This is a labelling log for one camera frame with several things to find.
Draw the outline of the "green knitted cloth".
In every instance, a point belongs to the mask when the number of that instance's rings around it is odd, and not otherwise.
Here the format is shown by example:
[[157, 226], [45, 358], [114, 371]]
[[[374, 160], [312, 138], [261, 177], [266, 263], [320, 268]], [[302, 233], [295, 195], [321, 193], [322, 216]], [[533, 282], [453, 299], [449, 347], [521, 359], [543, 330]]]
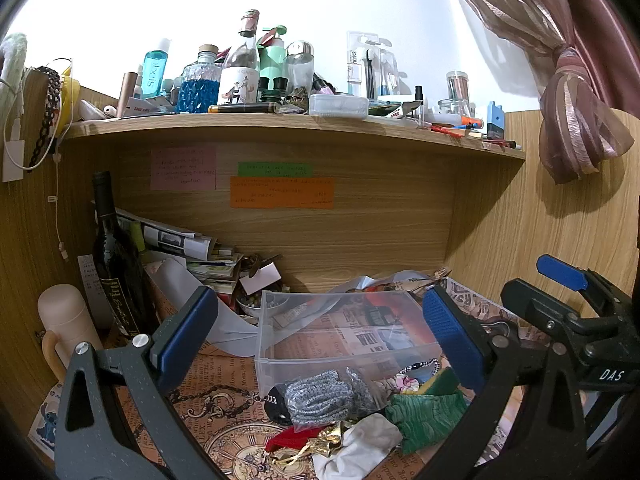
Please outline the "green knitted cloth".
[[446, 367], [426, 384], [424, 393], [394, 394], [385, 417], [399, 429], [401, 452], [409, 455], [445, 440], [468, 406], [456, 374]]

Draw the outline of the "silver knitted item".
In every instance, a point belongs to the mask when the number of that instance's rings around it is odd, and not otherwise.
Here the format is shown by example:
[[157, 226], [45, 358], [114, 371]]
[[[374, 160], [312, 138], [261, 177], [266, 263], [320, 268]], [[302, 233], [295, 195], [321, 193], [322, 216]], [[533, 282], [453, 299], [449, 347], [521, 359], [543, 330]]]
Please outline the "silver knitted item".
[[380, 389], [353, 367], [298, 378], [280, 386], [279, 391], [296, 430], [352, 422], [384, 406]]

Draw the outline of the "floral fabric scrunchie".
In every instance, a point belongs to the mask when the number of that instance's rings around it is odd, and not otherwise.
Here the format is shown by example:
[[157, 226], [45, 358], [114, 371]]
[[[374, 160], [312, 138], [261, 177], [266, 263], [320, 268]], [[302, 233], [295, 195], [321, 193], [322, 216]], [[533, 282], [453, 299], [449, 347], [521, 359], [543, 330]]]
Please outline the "floral fabric scrunchie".
[[420, 380], [406, 373], [397, 373], [394, 377], [394, 385], [398, 394], [419, 394], [421, 389]]

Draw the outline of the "cream thermos mug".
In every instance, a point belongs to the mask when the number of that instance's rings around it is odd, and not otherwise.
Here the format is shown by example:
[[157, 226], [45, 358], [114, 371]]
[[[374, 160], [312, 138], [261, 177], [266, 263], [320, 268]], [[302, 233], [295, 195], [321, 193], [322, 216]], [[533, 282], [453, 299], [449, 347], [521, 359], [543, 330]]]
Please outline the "cream thermos mug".
[[62, 384], [76, 346], [88, 342], [96, 350], [102, 350], [102, 342], [85, 300], [75, 286], [57, 284], [47, 288], [39, 296], [37, 308], [44, 327], [42, 354]]

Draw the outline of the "white crumpled cloth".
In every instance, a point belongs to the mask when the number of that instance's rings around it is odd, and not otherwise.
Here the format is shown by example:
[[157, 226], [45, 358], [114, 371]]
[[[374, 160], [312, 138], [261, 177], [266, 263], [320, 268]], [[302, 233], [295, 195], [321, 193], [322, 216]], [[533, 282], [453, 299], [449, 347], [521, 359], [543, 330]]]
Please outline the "white crumpled cloth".
[[319, 480], [364, 479], [401, 441], [400, 430], [374, 413], [344, 433], [342, 447], [336, 453], [330, 457], [314, 454], [314, 473]]

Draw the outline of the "dark wine bottle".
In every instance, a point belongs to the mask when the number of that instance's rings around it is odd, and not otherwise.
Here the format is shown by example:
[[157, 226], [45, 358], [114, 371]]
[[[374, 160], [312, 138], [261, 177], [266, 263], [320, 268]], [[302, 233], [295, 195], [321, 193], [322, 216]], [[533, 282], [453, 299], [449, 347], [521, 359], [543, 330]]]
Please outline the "dark wine bottle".
[[151, 336], [160, 326], [151, 283], [130, 232], [118, 223], [111, 174], [94, 174], [92, 187], [98, 225], [93, 262], [115, 323], [129, 339]]

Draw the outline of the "stack of books and papers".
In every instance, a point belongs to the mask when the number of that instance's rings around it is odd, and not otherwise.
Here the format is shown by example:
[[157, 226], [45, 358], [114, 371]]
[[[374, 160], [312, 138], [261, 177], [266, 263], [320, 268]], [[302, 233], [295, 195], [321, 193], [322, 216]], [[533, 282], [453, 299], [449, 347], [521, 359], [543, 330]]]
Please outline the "stack of books and papers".
[[233, 295], [247, 256], [235, 246], [216, 243], [207, 260], [186, 259], [186, 268], [203, 285], [213, 289], [227, 305], [233, 306]]

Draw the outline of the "rolled newspaper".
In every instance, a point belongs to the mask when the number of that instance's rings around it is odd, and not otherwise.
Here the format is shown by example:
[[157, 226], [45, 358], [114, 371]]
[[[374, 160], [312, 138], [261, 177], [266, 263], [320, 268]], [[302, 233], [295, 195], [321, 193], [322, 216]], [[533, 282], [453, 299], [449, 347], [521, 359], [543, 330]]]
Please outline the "rolled newspaper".
[[198, 261], [208, 261], [214, 254], [216, 240], [210, 236], [168, 226], [166, 223], [139, 217], [119, 208], [116, 209], [116, 214], [119, 220], [128, 223], [139, 222], [145, 243], [161, 252]]

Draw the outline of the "clear plastic storage box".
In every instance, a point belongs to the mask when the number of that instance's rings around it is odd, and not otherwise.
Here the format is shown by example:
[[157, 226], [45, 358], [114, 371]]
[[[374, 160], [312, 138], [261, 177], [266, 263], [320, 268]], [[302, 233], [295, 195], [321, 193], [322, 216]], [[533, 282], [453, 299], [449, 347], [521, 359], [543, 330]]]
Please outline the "clear plastic storage box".
[[346, 368], [368, 382], [442, 355], [408, 292], [264, 292], [255, 351], [258, 391]]

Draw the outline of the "clear rectangular plastic case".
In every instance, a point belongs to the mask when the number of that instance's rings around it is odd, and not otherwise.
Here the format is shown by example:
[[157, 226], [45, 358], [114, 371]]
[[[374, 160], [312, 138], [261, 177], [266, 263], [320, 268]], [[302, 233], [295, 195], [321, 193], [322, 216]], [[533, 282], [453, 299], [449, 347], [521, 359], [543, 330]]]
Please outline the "clear rectangular plastic case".
[[349, 94], [314, 94], [309, 98], [309, 115], [364, 119], [369, 115], [369, 100]]

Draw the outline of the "wooden shelf board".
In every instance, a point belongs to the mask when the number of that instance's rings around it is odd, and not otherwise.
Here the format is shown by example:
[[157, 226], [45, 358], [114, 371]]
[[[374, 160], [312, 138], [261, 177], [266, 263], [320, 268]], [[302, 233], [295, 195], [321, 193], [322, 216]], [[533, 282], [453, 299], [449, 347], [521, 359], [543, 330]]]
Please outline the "wooden shelf board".
[[373, 120], [277, 114], [194, 114], [134, 117], [78, 122], [70, 140], [116, 143], [258, 142], [391, 148], [488, 157], [522, 162], [523, 151], [473, 138], [456, 138], [426, 129], [383, 124]]

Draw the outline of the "mint green pump bottle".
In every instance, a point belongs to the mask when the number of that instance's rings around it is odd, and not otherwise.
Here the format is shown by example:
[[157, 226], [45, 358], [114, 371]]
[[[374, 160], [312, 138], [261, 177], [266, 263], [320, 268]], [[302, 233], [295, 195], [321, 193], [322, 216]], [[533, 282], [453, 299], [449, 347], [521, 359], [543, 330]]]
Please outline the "mint green pump bottle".
[[274, 89], [274, 80], [284, 76], [285, 46], [283, 36], [288, 31], [284, 25], [262, 30], [264, 36], [258, 42], [260, 76], [269, 80], [268, 89]]

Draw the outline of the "blue liquid glass bottle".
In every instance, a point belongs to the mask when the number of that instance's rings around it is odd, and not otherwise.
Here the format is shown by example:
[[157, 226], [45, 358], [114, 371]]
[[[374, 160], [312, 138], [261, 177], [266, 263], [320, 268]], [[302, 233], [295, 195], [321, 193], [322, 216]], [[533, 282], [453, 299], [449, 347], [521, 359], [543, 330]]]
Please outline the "blue liquid glass bottle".
[[221, 75], [217, 55], [214, 44], [203, 44], [196, 61], [183, 69], [176, 104], [178, 113], [206, 114], [209, 107], [217, 104]]

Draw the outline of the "clear illustrated label bottle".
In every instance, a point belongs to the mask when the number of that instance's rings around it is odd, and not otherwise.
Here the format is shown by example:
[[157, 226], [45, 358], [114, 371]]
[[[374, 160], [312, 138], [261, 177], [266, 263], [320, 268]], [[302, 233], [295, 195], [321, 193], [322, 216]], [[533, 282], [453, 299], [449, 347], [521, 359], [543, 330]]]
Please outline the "clear illustrated label bottle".
[[256, 32], [259, 11], [246, 11], [241, 20], [239, 40], [224, 60], [219, 81], [218, 105], [257, 102], [260, 61]]

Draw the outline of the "teal spray bottle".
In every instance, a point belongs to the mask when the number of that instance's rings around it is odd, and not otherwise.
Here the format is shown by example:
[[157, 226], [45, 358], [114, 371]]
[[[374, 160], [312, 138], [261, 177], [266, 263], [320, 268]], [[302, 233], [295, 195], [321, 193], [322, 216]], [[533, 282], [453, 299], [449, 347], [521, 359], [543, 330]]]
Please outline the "teal spray bottle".
[[163, 89], [165, 68], [170, 47], [169, 39], [162, 39], [158, 46], [145, 53], [142, 63], [141, 96], [151, 99], [158, 96]]

